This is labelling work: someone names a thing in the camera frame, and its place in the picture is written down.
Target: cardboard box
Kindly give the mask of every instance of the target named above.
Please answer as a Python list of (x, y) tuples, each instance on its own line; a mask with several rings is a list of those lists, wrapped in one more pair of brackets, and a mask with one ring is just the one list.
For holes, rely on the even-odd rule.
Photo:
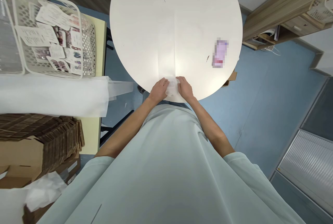
[(221, 86), (221, 88), (229, 86), (230, 81), (236, 81), (236, 77), (237, 77), (237, 72), (235, 72), (234, 70), (230, 75), (230, 77), (228, 78), (228, 80), (224, 83), (224, 85)]
[[(55, 171), (61, 176), (65, 176), (64, 181), (69, 184), (76, 177), (76, 172), (80, 169), (80, 157), (79, 154), (73, 154), (67, 158)], [(33, 212), (30, 212), (27, 206), (24, 206), (24, 215), (22, 220), (24, 224), (36, 224), (39, 219), (46, 213), (46, 211), (53, 205), (53, 203), (39, 208)]]
[(82, 125), (74, 118), (0, 115), (0, 188), (24, 187), (77, 155), (83, 145)]

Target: hand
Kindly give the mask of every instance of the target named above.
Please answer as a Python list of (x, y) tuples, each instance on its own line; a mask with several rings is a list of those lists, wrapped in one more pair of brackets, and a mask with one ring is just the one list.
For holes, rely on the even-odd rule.
[(188, 102), (192, 98), (194, 98), (192, 86), (186, 81), (184, 77), (176, 77), (180, 81), (178, 84), (179, 94)]
[(148, 98), (150, 98), (155, 104), (158, 104), (163, 99), (166, 98), (166, 90), (169, 85), (169, 81), (165, 78), (162, 78), (160, 81), (157, 81), (157, 83), (153, 86), (152, 91), (150, 92), (150, 95)]

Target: yellow table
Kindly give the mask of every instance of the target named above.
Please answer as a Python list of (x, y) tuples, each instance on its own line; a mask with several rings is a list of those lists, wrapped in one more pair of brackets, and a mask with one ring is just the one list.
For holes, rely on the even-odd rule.
[[(96, 36), (96, 76), (104, 75), (106, 22), (89, 15), (95, 25)], [(101, 118), (78, 118), (82, 122), (85, 146), (80, 154), (96, 154), (100, 146)]]

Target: white plastic basket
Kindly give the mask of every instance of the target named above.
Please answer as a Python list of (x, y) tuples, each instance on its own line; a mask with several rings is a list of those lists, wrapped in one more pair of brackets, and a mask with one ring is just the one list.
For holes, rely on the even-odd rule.
[(11, 0), (0, 0), (0, 75), (23, 75), (24, 66), (14, 29)]
[[(22, 52), (22, 60), (25, 68), (30, 73), (44, 74), (49, 76), (76, 78), (94, 77), (96, 70), (96, 37), (94, 24), (82, 15), (78, 7), (68, 0), (42, 0), (44, 2), (57, 5), (64, 13), (70, 15), (75, 14), (79, 18), (80, 34), (82, 39), (82, 47), (80, 51), (82, 57), (81, 75), (73, 73), (65, 73), (52, 68), (49, 63), (38, 63), (31, 47), (27, 46), (19, 37), (19, 47)], [(29, 18), (29, 2), (39, 5), (38, 0), (12, 0), (14, 8), (15, 25), (37, 27), (36, 21)]]
[(325, 24), (333, 21), (333, 10), (328, 6), (327, 0), (315, 0), (307, 14), (320, 23)]

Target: storage cabinet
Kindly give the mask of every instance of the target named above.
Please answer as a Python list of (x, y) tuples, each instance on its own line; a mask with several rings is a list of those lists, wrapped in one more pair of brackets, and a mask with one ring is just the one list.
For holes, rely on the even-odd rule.
[[(315, 0), (267, 0), (250, 13), (245, 21), (243, 44), (260, 50), (294, 38), (318, 32), (332, 26), (332, 22), (321, 23), (307, 14)], [(280, 27), (279, 36), (264, 33)]]

